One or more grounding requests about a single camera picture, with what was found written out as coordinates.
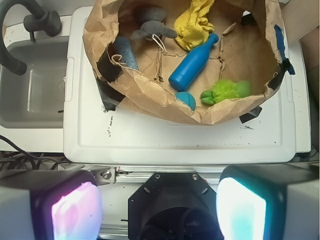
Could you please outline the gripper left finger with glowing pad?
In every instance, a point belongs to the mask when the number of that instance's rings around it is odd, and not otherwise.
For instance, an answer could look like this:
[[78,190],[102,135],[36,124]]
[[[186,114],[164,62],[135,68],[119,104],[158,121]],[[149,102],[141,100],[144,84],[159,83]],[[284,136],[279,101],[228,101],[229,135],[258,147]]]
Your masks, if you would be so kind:
[[103,201],[87,170],[0,173],[2,240],[96,240]]

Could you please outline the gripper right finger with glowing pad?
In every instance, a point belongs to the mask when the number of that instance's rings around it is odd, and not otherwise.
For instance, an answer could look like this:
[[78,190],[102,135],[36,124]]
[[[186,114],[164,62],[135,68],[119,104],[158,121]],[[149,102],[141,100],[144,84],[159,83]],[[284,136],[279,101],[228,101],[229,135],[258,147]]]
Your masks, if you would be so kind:
[[229,165],[218,183],[216,211],[226,240],[318,240],[320,165]]

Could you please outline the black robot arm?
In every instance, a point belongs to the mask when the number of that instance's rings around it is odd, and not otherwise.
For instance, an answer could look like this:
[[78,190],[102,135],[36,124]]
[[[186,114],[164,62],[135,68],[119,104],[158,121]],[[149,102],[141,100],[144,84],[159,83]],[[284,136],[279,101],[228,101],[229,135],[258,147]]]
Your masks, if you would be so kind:
[[[317,163],[227,166],[216,190],[193,172],[155,172],[127,199],[130,240],[317,240]],[[3,240],[96,240],[103,197],[87,170],[0,174]]]

